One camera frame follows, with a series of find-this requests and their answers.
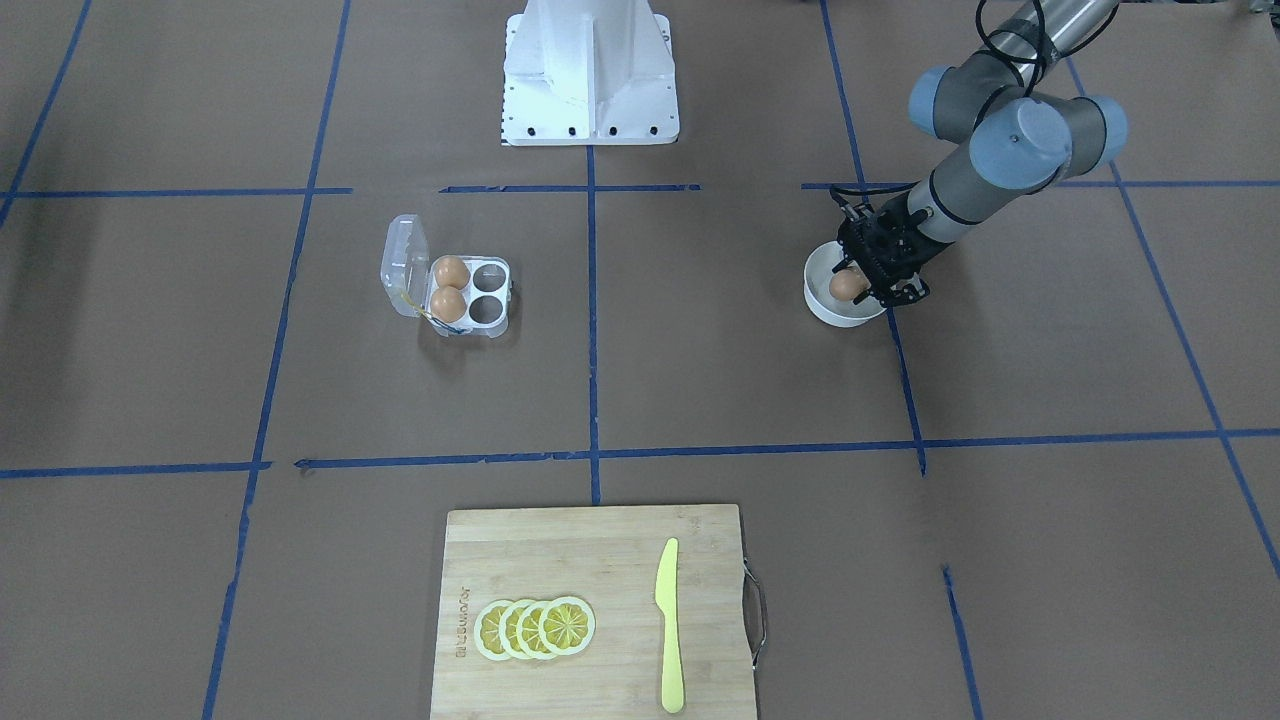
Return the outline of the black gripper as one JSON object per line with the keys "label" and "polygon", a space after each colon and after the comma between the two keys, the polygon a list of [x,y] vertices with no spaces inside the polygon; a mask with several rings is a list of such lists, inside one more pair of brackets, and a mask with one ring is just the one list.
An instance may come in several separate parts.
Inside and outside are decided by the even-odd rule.
{"label": "black gripper", "polygon": [[890,200],[881,209],[868,202],[838,202],[844,220],[837,229],[841,259],[836,273],[865,275],[870,293],[882,307],[901,307],[929,296],[929,286],[920,274],[928,259],[916,219],[905,200]]}

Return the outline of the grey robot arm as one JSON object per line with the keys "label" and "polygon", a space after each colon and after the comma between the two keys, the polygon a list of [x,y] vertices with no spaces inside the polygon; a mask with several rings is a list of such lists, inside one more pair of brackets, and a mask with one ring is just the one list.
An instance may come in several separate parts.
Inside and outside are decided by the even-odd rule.
{"label": "grey robot arm", "polygon": [[873,192],[833,186],[842,256],[829,292],[840,302],[900,307],[931,290],[923,266],[1016,199],[1110,164],[1130,124],[1111,97],[1039,90],[1062,60],[1114,22],[1115,1],[1028,1],[993,28],[978,5],[980,46],[960,65],[933,67],[911,88],[908,114],[954,147],[924,178]]}

